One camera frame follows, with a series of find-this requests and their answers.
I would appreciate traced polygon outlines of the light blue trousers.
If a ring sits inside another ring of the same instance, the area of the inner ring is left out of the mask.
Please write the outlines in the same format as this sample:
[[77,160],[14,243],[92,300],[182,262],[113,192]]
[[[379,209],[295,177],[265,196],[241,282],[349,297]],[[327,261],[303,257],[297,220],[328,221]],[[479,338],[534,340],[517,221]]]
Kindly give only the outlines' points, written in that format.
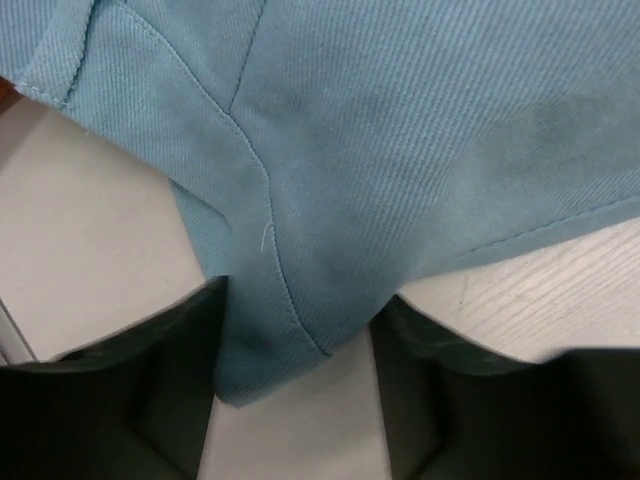
[[235,405],[408,282],[639,213],[635,1],[5,1],[1,74],[174,183]]

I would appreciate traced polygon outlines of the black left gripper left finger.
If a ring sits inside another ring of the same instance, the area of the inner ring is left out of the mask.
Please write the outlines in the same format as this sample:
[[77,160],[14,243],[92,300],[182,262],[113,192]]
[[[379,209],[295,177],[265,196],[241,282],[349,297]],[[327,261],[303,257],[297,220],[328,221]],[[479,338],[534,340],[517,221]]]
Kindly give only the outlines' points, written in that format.
[[1,370],[5,479],[194,479],[227,297],[217,277],[57,360]]

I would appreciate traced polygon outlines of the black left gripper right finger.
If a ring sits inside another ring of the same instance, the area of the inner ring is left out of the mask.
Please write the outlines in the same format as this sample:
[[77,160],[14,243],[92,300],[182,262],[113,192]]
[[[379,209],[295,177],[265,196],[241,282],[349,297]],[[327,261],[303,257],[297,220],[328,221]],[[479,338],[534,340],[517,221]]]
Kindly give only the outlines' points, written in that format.
[[393,478],[638,477],[637,350],[516,361],[400,297],[370,334]]

